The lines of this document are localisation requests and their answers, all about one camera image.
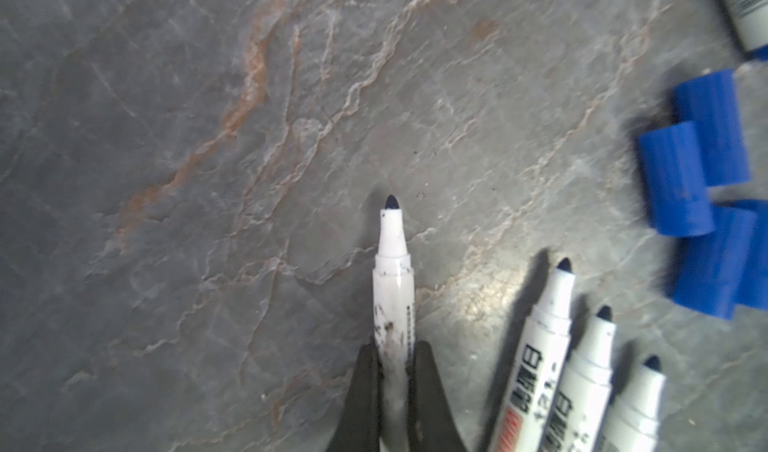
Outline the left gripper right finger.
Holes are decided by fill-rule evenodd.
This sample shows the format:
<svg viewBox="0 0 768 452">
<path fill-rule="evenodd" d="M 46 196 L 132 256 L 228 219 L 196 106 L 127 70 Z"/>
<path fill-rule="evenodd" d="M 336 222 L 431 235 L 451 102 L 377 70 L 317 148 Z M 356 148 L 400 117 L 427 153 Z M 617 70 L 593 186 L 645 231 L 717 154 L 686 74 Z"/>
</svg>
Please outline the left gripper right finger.
<svg viewBox="0 0 768 452">
<path fill-rule="evenodd" d="M 409 409 L 411 451 L 462 451 L 467 448 L 456 427 L 431 345 L 415 344 Z"/>
</svg>

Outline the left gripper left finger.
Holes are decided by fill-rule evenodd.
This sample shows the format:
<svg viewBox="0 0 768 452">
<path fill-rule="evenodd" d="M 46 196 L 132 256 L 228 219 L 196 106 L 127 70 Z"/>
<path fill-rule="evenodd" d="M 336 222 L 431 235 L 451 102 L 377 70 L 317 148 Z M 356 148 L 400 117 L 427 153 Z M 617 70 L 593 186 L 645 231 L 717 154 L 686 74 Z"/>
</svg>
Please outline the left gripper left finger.
<svg viewBox="0 0 768 452">
<path fill-rule="evenodd" d="M 380 365 L 374 343 L 360 347 L 327 452 L 380 451 Z"/>
</svg>

